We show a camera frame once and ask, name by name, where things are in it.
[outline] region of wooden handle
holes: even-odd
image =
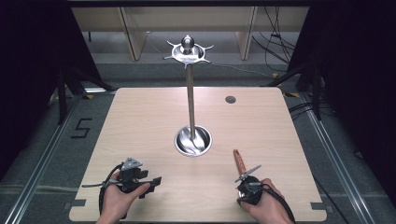
[[[242,160],[241,154],[239,154],[238,149],[233,150],[233,157],[235,158],[236,167],[238,168],[239,174],[244,174],[247,171],[247,168],[245,167],[244,161]]]

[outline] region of wooden table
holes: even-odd
[[[225,101],[236,98],[234,104]],[[147,180],[163,182],[136,200],[126,220],[147,222],[251,222],[236,202],[238,177],[233,150],[259,179],[270,177],[297,221],[323,221],[325,210],[289,111],[278,88],[195,87],[195,122],[213,137],[209,151],[186,157],[176,150],[178,130],[189,125],[186,88],[119,89],[81,185],[105,180],[128,156],[143,162]],[[95,221],[99,188],[79,188],[73,221]]]

